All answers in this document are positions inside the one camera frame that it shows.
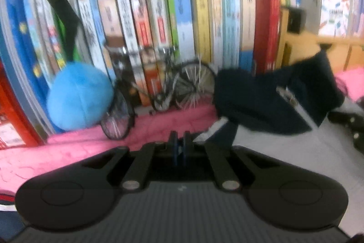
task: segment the zipper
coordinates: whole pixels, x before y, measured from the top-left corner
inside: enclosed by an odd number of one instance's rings
[[[294,108],[294,110],[301,116],[301,118],[303,118],[303,120],[311,127],[312,130],[316,130],[318,128],[314,120],[302,107],[294,93],[291,92],[288,87],[284,89],[283,87],[278,86],[276,91],[287,103],[289,103]]]

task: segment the bookshelf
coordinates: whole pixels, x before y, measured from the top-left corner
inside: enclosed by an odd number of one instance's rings
[[[326,51],[334,73],[364,67],[364,39],[317,36],[308,31],[294,34],[287,31],[288,14],[288,9],[281,9],[276,69],[312,57],[321,49]]]

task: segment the bicycle's front wheel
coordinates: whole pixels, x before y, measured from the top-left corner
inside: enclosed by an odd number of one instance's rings
[[[126,138],[134,124],[134,111],[127,98],[123,90],[116,87],[111,107],[101,120],[102,131],[111,140]]]
[[[188,62],[177,70],[174,101],[179,109],[211,104],[214,97],[215,73],[203,62]]]

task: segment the bicycle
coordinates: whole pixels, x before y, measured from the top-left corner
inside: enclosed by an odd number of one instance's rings
[[[111,56],[121,55],[121,58],[141,55],[144,51],[154,51],[154,48],[143,48],[135,53],[130,53],[126,48],[110,49]],[[195,59],[184,63],[174,64],[175,48],[162,48],[156,53],[155,61],[163,61],[164,80],[161,84],[161,92],[153,95],[141,89],[133,80],[123,76],[125,63],[123,59],[112,59],[114,69],[118,69],[119,75],[114,86],[114,99],[112,104],[101,120],[101,127],[105,135],[112,140],[125,139],[135,124],[135,110],[131,104],[129,90],[133,88],[140,94],[148,96],[153,109],[157,112],[168,110],[171,105],[177,109],[196,107],[200,103],[212,103],[215,85],[215,73],[208,64]]]

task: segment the blue plush ball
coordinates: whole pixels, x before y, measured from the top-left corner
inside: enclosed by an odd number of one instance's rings
[[[47,98],[52,122],[64,131],[92,127],[107,112],[114,95],[106,74],[84,63],[68,63]]]

